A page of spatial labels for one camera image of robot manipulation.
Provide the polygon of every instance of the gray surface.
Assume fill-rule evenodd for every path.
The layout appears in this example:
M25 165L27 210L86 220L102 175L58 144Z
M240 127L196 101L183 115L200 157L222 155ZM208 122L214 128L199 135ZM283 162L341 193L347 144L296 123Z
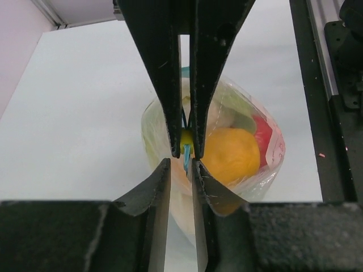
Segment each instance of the gray surface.
M331 66L330 56L327 43L325 41L324 27L331 21L338 21L339 11L344 0L310 0L310 14L313 15L312 23L314 24L314 36L318 48L318 54L323 69L323 78L327 90L327 96L330 99L332 95L337 95L338 90L335 82L333 68Z
M363 212L358 204L249 208L260 271L362 271Z

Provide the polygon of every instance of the orange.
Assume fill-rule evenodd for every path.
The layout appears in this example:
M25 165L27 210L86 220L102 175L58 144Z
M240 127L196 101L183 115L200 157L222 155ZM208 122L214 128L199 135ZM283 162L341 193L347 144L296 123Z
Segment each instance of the orange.
M209 133L201 161L216 180L232 186L257 173L260 150L248 131L223 127Z

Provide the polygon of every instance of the blue object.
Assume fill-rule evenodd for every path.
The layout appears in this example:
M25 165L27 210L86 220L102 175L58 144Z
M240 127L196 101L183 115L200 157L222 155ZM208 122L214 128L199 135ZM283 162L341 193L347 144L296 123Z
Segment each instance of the blue object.
M190 75L190 73L189 73L189 66L182 67L181 68L181 77L182 78L189 78L189 75Z
M189 159L191 158L191 145L184 145L184 170L188 174Z

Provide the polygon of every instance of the black machine frame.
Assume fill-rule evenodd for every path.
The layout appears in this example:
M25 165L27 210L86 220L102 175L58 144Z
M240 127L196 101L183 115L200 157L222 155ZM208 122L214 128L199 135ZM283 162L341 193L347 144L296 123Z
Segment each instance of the black machine frame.
M119 2L113 3L123 18ZM337 50L342 45L336 35L359 32L357 2L346 0L342 9L348 30L341 22L326 28L340 82L340 95L328 97L310 1L290 0L315 153L325 154L316 157L325 203L247 203L192 159L188 175L199 272L363 271L362 80L360 68L352 69L359 62L336 58L349 51ZM133 16L129 12L126 20ZM359 44L344 46L359 49ZM354 61L352 56L343 60ZM0 203L0 271L164 271L170 175L170 159L164 159L149 178L113 202Z

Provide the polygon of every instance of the produce in bag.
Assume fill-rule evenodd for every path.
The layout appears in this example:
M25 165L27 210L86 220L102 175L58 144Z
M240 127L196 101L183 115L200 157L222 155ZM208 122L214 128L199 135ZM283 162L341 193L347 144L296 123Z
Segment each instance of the produce in bag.
M182 68L182 104L190 113L189 68ZM171 156L160 101L155 98L142 115L141 132L149 164L154 170L171 158L170 211L195 245L191 183L184 156ZM285 155L285 142L276 122L253 97L221 77L208 110L204 157L210 174L246 201L260 201L276 177Z

